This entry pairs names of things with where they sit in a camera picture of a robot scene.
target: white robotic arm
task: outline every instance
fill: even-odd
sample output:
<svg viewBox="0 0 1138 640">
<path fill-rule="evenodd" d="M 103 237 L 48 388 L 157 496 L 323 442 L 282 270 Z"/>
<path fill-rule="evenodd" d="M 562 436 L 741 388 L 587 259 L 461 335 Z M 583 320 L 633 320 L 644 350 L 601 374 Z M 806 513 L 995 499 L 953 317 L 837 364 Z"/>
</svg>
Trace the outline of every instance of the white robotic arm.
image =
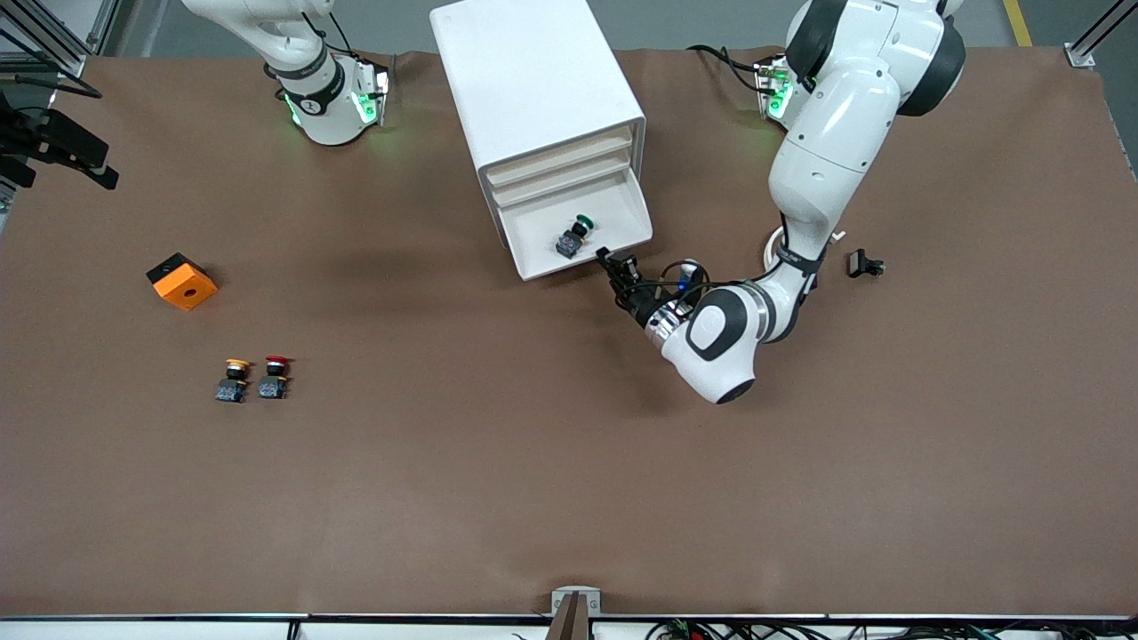
<svg viewBox="0 0 1138 640">
<path fill-rule="evenodd" d="M 284 88 L 292 120 L 315 142 L 343 145 L 382 117 L 387 69 L 329 50 L 305 18 L 335 0 L 182 0 L 256 49 Z"/>
<path fill-rule="evenodd" d="M 793 329 L 830 236 L 893 118 L 927 113 L 956 85 L 964 47 L 948 14 L 960 1 L 813 0 L 795 16 L 785 58 L 760 69 L 764 115 L 786 128 L 769 175 L 785 239 L 767 273 L 702 297 L 695 278 L 660 298 L 648 293 L 635 259 L 599 256 L 621 307 L 706 400 L 747 392 L 758 345 Z"/>
</svg>

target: black cable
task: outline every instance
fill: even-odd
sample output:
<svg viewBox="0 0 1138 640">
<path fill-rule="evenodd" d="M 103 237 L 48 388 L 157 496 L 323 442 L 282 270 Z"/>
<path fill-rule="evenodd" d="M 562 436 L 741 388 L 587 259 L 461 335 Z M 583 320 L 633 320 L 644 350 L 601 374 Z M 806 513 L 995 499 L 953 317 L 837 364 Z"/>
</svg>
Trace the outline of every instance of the black cable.
<svg viewBox="0 0 1138 640">
<path fill-rule="evenodd" d="M 624 295 L 624 294 L 626 294 L 626 293 L 628 293 L 630 290 L 643 289 L 643 288 L 646 288 L 646 287 L 678 287 L 681 285 L 686 285 L 686 284 L 687 282 L 679 282 L 679 281 L 675 281 L 675 280 L 673 280 L 673 281 L 645 280 L 643 282 L 636 282 L 635 285 L 628 285 L 627 287 L 624 287 L 622 289 L 620 289 L 620 294 Z M 701 288 L 702 289 L 702 288 L 707 288 L 707 287 L 726 287 L 727 285 L 731 285 L 731 284 L 732 282 L 700 282 L 699 285 L 692 285 L 691 287 L 684 289 L 684 292 L 686 294 L 688 292 L 695 290 L 696 288 Z"/>
<path fill-rule="evenodd" d="M 665 627 L 665 626 L 668 626 L 668 623 L 666 623 L 666 622 L 657 623 L 655 626 L 653 626 L 652 629 L 649 629 L 648 633 L 644 634 L 644 640 L 652 640 L 652 634 L 655 633 L 657 631 L 659 631 L 660 629 Z"/>
<path fill-rule="evenodd" d="M 765 625 L 765 626 L 767 626 L 767 627 L 769 627 L 769 629 L 772 630 L 772 631 L 770 631 L 770 634 L 768 635 L 768 638 L 769 638 L 770 635 L 774 635 L 775 633 L 777 633 L 777 634 L 780 634 L 780 635 L 785 635 L 786 638 L 790 638 L 790 640 L 802 640 L 802 639 L 801 639 L 801 638 L 799 638 L 798 635 L 794 635 L 794 634 L 793 634 L 793 633 L 791 633 L 790 631 L 786 631 L 786 629 L 787 629 L 787 627 L 786 627 L 786 626 L 784 626 L 784 625 L 782 625 L 782 624 L 776 624 L 776 623 L 764 623 L 764 625 Z"/>
<path fill-rule="evenodd" d="M 823 634 L 823 633 L 820 633 L 818 631 L 815 631 L 815 630 L 813 630 L 813 629 L 810 629 L 808 626 L 800 626 L 800 625 L 790 624 L 790 623 L 778 623 L 778 624 L 781 624 L 782 626 L 785 626 L 786 629 L 793 629 L 794 631 L 798 631 L 799 633 L 801 633 L 802 635 L 805 635 L 808 639 L 813 639 L 813 640 L 830 640 L 830 638 L 827 635 L 825 635 L 825 634 Z"/>
<path fill-rule="evenodd" d="M 757 638 L 754 637 L 754 631 L 751 630 L 751 625 L 749 624 L 743 624 L 740 626 L 728 624 L 727 629 L 729 629 L 731 632 L 734 633 L 735 635 L 739 635 L 740 640 L 757 640 Z"/>
<path fill-rule="evenodd" d="M 708 640 L 727 640 L 726 638 L 724 638 L 721 633 L 716 631 L 715 627 L 712 627 L 709 624 L 696 623 L 693 624 L 692 626 L 694 626 L 696 631 L 701 632 L 704 637 L 707 637 Z"/>
<path fill-rule="evenodd" d="M 688 51 L 703 51 L 703 52 L 711 54 L 720 63 L 727 65 L 727 67 L 731 69 L 731 73 L 735 74 L 735 77 L 741 83 L 743 83 L 743 87 L 747 87 L 748 89 L 750 89 L 751 91 L 754 91 L 756 93 L 762 93 L 764 96 L 774 96 L 775 95 L 775 92 L 774 92 L 773 89 L 765 89 L 765 88 L 757 87 L 757 85 L 751 84 L 750 82 L 748 82 L 747 79 L 743 77 L 743 74 L 741 74 L 739 72 L 740 72 L 740 69 L 743 69 L 743 71 L 749 71 L 751 73 L 754 73 L 754 67 L 753 66 L 744 65 L 743 63 L 740 63 L 737 60 L 732 59 L 731 55 L 727 54 L 727 48 L 726 47 L 723 47 L 718 51 L 716 51 L 715 49 L 708 47 L 707 44 L 693 44 L 693 46 L 688 47 L 687 50 Z"/>
<path fill-rule="evenodd" d="M 340 33 L 340 40 L 344 41 L 344 48 L 351 51 L 352 44 L 348 42 L 348 36 L 344 35 L 344 30 L 340 28 L 340 22 L 336 19 L 336 14 L 328 11 L 328 17 L 332 18 L 332 24 L 336 25 L 336 31 Z"/>
<path fill-rule="evenodd" d="M 19 47 L 19 49 L 23 50 L 28 56 L 32 56 L 36 60 L 40 60 L 41 63 L 48 65 L 48 67 L 52 68 L 55 73 L 63 74 L 67 80 L 71 80 L 75 84 L 79 84 L 80 87 L 82 87 L 82 89 L 76 89 L 74 87 L 68 87 L 66 84 L 60 84 L 58 82 L 48 82 L 46 80 L 40 80 L 38 77 L 27 77 L 25 75 L 19 75 L 19 74 L 16 74 L 11 77 L 13 82 L 17 84 L 34 84 L 35 87 L 44 87 L 47 89 L 55 89 L 57 91 L 66 91 L 68 93 L 75 93 L 77 96 L 83 96 L 85 98 L 94 98 L 97 100 L 99 98 L 102 98 L 102 93 L 99 92 L 98 89 L 91 87 L 86 82 L 82 81 L 77 75 L 59 66 L 55 60 L 49 58 L 47 54 L 42 51 L 33 51 L 31 48 L 27 47 L 27 44 L 24 44 L 23 42 L 20 42 L 19 40 L 14 38 L 10 33 L 8 33 L 2 28 L 0 28 L 0 35 L 2 35 L 5 40 L 7 40 L 8 42 L 11 42 L 16 47 Z"/>
<path fill-rule="evenodd" d="M 308 14 L 300 11 L 300 17 L 304 18 L 304 22 L 308 23 L 308 28 L 311 28 L 312 32 L 315 33 L 318 38 L 320 38 L 321 40 L 328 38 L 328 32 L 320 31 L 319 28 L 316 28 L 316 25 L 312 24 L 312 18 L 308 17 Z"/>
<path fill-rule="evenodd" d="M 749 67 L 749 66 L 744 65 L 743 63 L 740 63 L 737 60 L 732 59 L 732 57 L 727 55 L 727 48 L 726 47 L 724 47 L 721 50 L 719 50 L 719 49 L 712 49 L 711 47 L 708 47 L 707 44 L 692 44 L 691 47 L 687 48 L 687 50 L 688 51 L 703 51 L 704 54 L 711 54 L 716 58 L 719 58 L 720 63 L 723 63 L 725 65 L 731 65 L 731 66 L 733 66 L 733 67 L 735 67 L 737 69 L 751 71 L 751 72 L 754 71 L 754 67 Z"/>
<path fill-rule="evenodd" d="M 696 269 L 703 269 L 703 265 L 700 264 L 699 262 L 695 262 L 694 260 L 677 260 L 676 262 L 673 262 L 671 264 L 665 266 L 663 271 L 660 271 L 660 279 L 662 280 L 668 274 L 668 271 L 671 271 L 673 269 L 681 266 L 683 264 L 691 264 Z"/>
</svg>

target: brown mat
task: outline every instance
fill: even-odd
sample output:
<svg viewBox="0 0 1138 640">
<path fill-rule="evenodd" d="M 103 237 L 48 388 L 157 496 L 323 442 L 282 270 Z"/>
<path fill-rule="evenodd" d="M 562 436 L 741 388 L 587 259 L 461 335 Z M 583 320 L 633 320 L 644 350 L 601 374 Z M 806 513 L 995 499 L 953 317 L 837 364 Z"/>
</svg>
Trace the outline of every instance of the brown mat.
<svg viewBox="0 0 1138 640">
<path fill-rule="evenodd" d="M 93 60 L 61 104 L 119 189 L 43 167 L 0 238 L 0 613 L 1131 613 L 1138 189 L 1096 75 L 970 56 L 842 222 L 889 272 L 832 259 L 719 408 L 599 270 L 519 281 L 437 57 L 344 148 L 259 60 Z M 780 133 L 706 57 L 619 57 L 642 264 L 758 273 Z M 222 284 L 191 313 L 143 277 L 175 251 Z M 212 400 L 275 352 L 290 400 Z"/>
</svg>

